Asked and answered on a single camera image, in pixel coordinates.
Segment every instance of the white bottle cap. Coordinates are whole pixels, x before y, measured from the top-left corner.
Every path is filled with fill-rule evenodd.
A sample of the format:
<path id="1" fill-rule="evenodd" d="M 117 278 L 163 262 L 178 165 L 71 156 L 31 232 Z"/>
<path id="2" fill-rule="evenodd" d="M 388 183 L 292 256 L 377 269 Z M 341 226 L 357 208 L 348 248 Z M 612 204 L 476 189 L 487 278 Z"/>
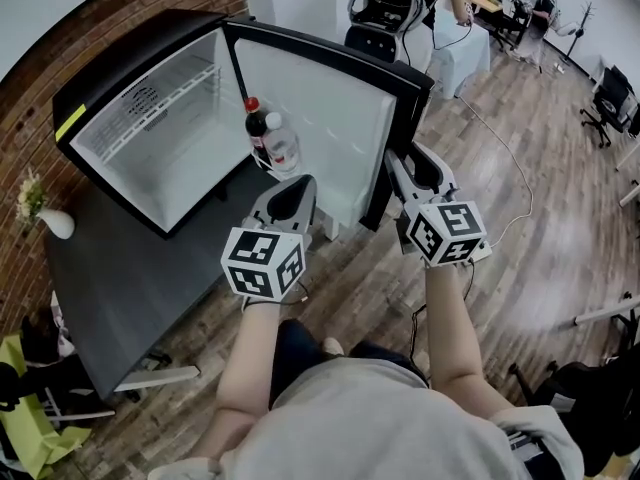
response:
<path id="1" fill-rule="evenodd" d="M 279 112 L 270 112 L 267 114 L 266 121 L 269 130 L 278 130 L 282 128 L 282 116 Z"/>

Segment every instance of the gray shirt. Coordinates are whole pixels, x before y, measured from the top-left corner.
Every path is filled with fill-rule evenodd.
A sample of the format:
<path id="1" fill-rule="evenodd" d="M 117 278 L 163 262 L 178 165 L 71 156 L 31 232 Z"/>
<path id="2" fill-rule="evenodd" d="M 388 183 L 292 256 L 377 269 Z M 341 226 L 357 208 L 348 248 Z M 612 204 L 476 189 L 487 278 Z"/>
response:
<path id="1" fill-rule="evenodd" d="M 507 433 L 541 438 L 567 480 L 582 456 L 551 407 L 464 412 L 388 361 L 339 358 L 301 375 L 220 462 L 188 459 L 150 480 L 529 479 Z"/>

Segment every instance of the black table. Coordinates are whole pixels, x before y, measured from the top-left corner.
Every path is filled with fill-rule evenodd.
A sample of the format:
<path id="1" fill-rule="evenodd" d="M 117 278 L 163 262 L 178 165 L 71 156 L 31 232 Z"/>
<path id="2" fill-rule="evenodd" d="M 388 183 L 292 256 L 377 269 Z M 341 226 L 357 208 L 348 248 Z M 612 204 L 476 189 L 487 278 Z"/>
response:
<path id="1" fill-rule="evenodd" d="M 230 229 L 275 183 L 245 161 L 218 186 L 227 199 L 210 198 L 170 240 L 94 185 L 72 201 L 74 235 L 60 240 L 49 233 L 45 247 L 65 322 L 100 397 L 166 383 L 163 371 L 160 381 L 129 378 L 124 388 L 122 381 L 223 275 L 220 257 Z M 164 373 L 171 377 L 170 370 Z"/>

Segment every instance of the yellow tape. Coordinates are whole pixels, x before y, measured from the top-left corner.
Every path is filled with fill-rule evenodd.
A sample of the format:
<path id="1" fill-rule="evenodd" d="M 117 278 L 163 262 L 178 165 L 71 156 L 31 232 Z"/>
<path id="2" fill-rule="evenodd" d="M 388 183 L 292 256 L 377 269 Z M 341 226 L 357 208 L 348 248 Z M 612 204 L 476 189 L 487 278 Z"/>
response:
<path id="1" fill-rule="evenodd" d="M 80 119 L 80 116 L 84 114 L 86 110 L 87 107 L 85 107 L 84 105 L 80 105 L 78 107 L 78 110 L 71 114 L 69 119 L 67 119 L 64 124 L 56 131 L 56 142 L 58 142 L 62 138 L 62 136 L 67 133 L 67 131 L 69 131 L 69 128 L 73 126 L 73 123 Z"/>

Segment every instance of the dried flower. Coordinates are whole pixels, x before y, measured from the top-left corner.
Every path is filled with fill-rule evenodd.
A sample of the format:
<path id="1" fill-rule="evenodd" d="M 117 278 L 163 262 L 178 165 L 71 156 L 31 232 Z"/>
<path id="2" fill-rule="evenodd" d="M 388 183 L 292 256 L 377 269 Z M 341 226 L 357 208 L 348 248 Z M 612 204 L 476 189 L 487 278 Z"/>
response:
<path id="1" fill-rule="evenodd" d="M 20 185 L 18 203 L 16 205 L 16 218 L 27 224 L 33 224 L 38 212 L 47 202 L 46 195 L 40 183 L 40 176 L 34 175 L 31 169 L 27 179 Z"/>

